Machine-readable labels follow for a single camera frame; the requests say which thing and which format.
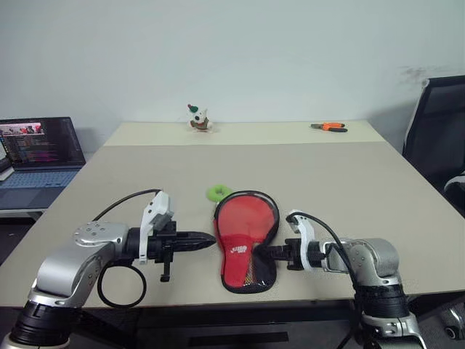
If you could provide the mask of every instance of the green ring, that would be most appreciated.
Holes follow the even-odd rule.
[[[232,192],[233,191],[229,189],[226,185],[217,184],[207,190],[206,197],[209,198],[210,201],[220,202],[222,199],[230,195]]]

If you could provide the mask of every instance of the cable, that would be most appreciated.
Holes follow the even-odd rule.
[[[110,269],[110,268],[113,268],[113,267],[125,267],[125,268],[128,268],[128,269],[131,269],[131,270],[135,271],[136,274],[139,275],[140,279],[142,280],[142,294],[140,295],[139,299],[137,299],[135,302],[129,303],[129,304],[113,303],[107,297],[105,297],[105,295],[103,294],[103,290],[102,290],[103,277],[105,276],[105,272],[107,271],[107,269]],[[139,303],[141,303],[142,300],[144,299],[145,294],[147,293],[147,280],[145,279],[144,274],[142,274],[142,271],[140,271],[136,267],[133,267],[130,264],[128,265],[128,264],[123,264],[123,263],[118,264],[118,263],[109,262],[105,267],[103,267],[102,272],[99,275],[99,278],[98,278],[98,281],[97,281],[97,293],[98,293],[100,299],[102,300],[102,302],[104,302],[106,305],[108,305],[110,307],[118,308],[118,309],[132,308],[132,307],[135,307],[136,305],[138,305]]]
[[[323,228],[325,228],[328,231],[328,233],[331,234],[334,241],[336,242],[336,246],[334,246],[334,249],[337,251],[337,253],[341,257],[342,261],[346,265],[347,271],[349,272],[349,275],[350,275],[350,279],[352,280],[352,286],[355,289],[355,292],[357,292],[358,282],[357,282],[357,279],[355,277],[354,269],[350,265],[349,256],[347,255],[347,252],[344,249],[344,246],[342,246],[341,240],[339,239],[337,234],[334,233],[334,230],[332,230],[329,225],[327,225],[325,222],[323,222],[319,218],[316,218],[316,217],[314,217],[314,216],[312,216],[310,214],[303,213],[303,212],[291,213],[289,216],[286,217],[286,220],[289,221],[292,217],[295,217],[295,216],[302,216],[302,217],[308,218],[309,220],[313,220],[314,222],[318,223]],[[355,333],[355,330],[357,329],[357,327],[358,327],[358,325],[360,323],[360,319],[362,317],[362,307],[360,306],[359,302],[357,301],[357,298],[355,298],[355,307],[356,307],[355,311],[356,311],[356,316],[357,317],[355,318],[354,323],[351,325],[349,332],[346,334],[344,339],[337,346],[337,349],[342,349],[347,344],[347,342],[349,342],[350,338]]]
[[[137,193],[133,193],[131,195],[128,195],[128,196],[125,196],[124,198],[118,200],[117,202],[115,202],[114,204],[111,204],[109,207],[107,207],[106,209],[104,209],[103,211],[100,212],[99,215],[97,215],[93,221],[95,220],[99,220],[100,218],[102,218],[104,215],[106,215],[109,211],[111,211],[112,209],[114,209],[115,207],[117,207],[119,204],[122,204],[124,203],[125,201],[131,199],[131,198],[134,198],[136,196],[139,196],[139,195],[144,195],[144,194],[149,194],[149,193],[159,193],[161,191],[161,189],[147,189],[147,190],[142,190],[142,191],[138,191]]]

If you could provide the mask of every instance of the small figurine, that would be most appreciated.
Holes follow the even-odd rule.
[[[201,132],[211,132],[213,122],[206,117],[206,109],[199,111],[198,107],[188,104],[189,112],[191,113],[191,120],[189,126]]]

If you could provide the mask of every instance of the orange pliers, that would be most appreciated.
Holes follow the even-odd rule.
[[[310,126],[313,129],[322,129],[323,131],[347,132],[347,129],[344,128],[346,125],[339,122],[325,122],[323,124],[311,124]]]

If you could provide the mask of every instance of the chair backrest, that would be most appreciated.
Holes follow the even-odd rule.
[[[438,190],[465,170],[465,76],[424,81],[403,156]]]

